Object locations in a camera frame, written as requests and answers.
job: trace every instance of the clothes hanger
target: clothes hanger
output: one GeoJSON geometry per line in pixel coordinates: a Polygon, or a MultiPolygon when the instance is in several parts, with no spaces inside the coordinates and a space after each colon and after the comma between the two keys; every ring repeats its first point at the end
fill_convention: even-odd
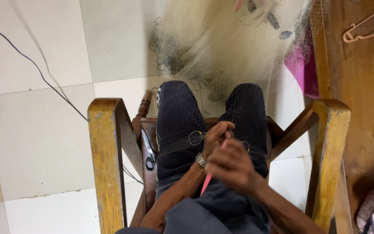
{"type": "Polygon", "coordinates": [[[354,29],[364,24],[367,20],[371,19],[373,16],[374,16],[374,13],[358,24],[350,24],[351,28],[343,34],[343,41],[346,43],[350,43],[350,42],[358,41],[359,39],[367,39],[370,37],[374,37],[374,31],[370,35],[367,35],[367,36],[358,35],[356,37],[353,37],[353,35],[351,34],[351,31],[353,31],[354,29]]]}

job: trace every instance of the fishing net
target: fishing net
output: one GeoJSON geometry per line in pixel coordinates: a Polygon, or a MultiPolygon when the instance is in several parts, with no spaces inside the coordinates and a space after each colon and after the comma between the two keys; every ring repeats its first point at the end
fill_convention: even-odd
{"type": "MultiPolygon", "coordinates": [[[[285,57],[296,46],[309,54],[305,48],[311,9],[317,11],[311,16],[316,22],[311,36],[315,36],[328,1],[244,0],[237,8],[233,0],[170,0],[164,15],[155,20],[149,48],[157,55],[158,69],[171,72],[173,80],[186,85],[173,82],[166,87],[177,90],[171,96],[177,108],[166,114],[173,115],[166,124],[176,124],[171,124],[172,134],[158,132],[160,154],[199,144],[205,135],[200,116],[220,117],[225,113],[226,101],[238,85],[258,87],[257,91],[252,87],[241,89],[238,97],[253,104],[262,100],[262,104],[241,106],[251,110],[244,113],[237,108],[230,120],[240,122],[246,118],[244,114],[265,116],[268,93],[281,78],[285,57]],[[193,95],[197,104],[180,105],[186,95],[193,95]],[[179,119],[174,118],[175,112],[182,113],[179,119]]],[[[159,105],[162,98],[158,92],[159,105]]]]}

